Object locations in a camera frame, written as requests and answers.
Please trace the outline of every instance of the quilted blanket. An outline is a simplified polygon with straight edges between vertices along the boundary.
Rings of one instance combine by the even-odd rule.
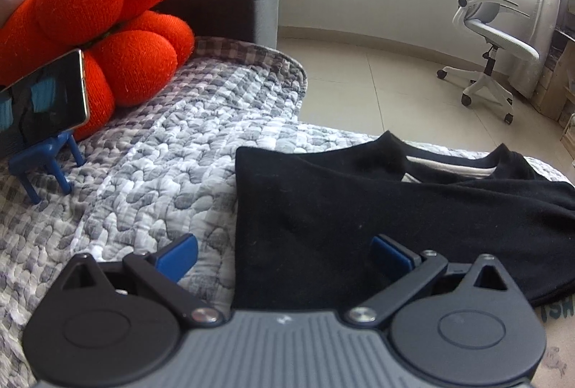
[[[0,164],[0,386],[34,383],[19,343],[22,328],[75,253],[119,260],[193,233],[199,261],[180,284],[229,311],[235,150],[319,152],[373,139],[299,122],[306,88],[301,65],[278,51],[200,38],[194,56],[165,90],[119,113],[80,144],[83,166],[76,167],[69,152],[60,153],[73,186],[70,195],[63,196],[51,176],[32,173],[43,198],[32,205],[6,164]],[[417,146],[470,158],[483,155]],[[566,181],[543,162],[528,161],[548,178]]]

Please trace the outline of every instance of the blue miniature chair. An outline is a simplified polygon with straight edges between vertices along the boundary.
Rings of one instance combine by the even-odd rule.
[[[70,151],[72,151],[72,156],[74,156],[76,165],[83,165],[84,158],[82,157],[82,154],[78,149],[78,145],[70,131],[62,132],[58,136],[53,136],[52,138],[48,138],[46,141],[31,146],[30,148],[15,154],[10,161],[8,161],[8,171],[10,174],[18,177],[22,186],[26,189],[26,193],[34,204],[38,204],[40,202],[40,197],[26,176],[26,172],[28,170],[43,166],[48,173],[56,177],[56,180],[65,195],[72,191],[70,183],[67,181],[60,169],[60,166],[56,162],[56,156],[65,144],[68,144],[70,147]]]

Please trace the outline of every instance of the office chair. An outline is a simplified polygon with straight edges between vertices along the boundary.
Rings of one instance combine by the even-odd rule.
[[[488,23],[495,19],[499,11],[516,12],[527,17],[529,15],[518,10],[516,7],[519,5],[510,0],[458,0],[458,5],[459,9],[453,17],[453,24],[457,28],[468,29],[479,34],[491,45],[491,49],[483,54],[483,58],[487,59],[487,64],[484,71],[444,67],[437,72],[437,77],[444,79],[449,74],[471,81],[471,85],[465,88],[461,95],[461,104],[465,107],[471,104],[471,96],[486,86],[495,99],[507,108],[504,120],[511,124],[513,122],[513,95],[491,77],[495,55],[499,49],[504,49],[522,60],[534,61],[539,58],[539,54],[525,42],[489,26]]]

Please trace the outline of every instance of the white curtain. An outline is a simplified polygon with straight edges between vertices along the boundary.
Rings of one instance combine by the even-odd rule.
[[[527,98],[533,94],[541,76],[561,4],[562,0],[537,0],[530,13],[531,34],[527,44],[539,52],[539,59],[532,63],[518,59],[509,78],[509,83]]]

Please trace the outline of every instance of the sofa armrest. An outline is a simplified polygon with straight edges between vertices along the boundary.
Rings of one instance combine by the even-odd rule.
[[[186,21],[196,36],[277,45],[280,0],[164,0],[154,10]]]

